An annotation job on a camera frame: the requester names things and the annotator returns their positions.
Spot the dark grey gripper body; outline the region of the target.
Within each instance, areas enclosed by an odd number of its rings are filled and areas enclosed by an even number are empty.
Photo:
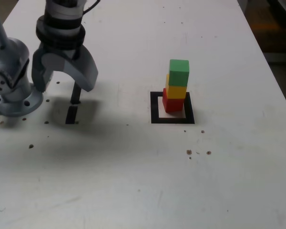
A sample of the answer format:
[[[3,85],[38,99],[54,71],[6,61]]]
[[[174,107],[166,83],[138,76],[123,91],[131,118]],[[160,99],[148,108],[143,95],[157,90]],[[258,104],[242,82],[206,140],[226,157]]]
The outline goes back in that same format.
[[[64,60],[73,60],[79,56],[80,48],[72,50],[62,50],[53,47],[47,47],[43,55],[44,62],[61,62]]]

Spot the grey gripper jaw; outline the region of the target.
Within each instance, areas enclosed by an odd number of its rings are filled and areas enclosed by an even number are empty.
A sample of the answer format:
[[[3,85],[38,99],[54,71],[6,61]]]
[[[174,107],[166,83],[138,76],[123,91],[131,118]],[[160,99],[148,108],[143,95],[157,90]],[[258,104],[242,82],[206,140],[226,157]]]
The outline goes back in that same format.
[[[44,67],[55,72],[63,72],[69,75],[80,88],[89,92],[95,86],[98,69],[87,48],[83,45],[79,48],[80,53],[76,59],[61,62],[44,62],[42,57],[41,61]]]
[[[47,50],[44,48],[44,44],[41,43],[32,58],[32,81],[35,88],[42,93],[46,91],[53,76],[53,70],[44,67],[41,61],[43,55],[46,53]]]

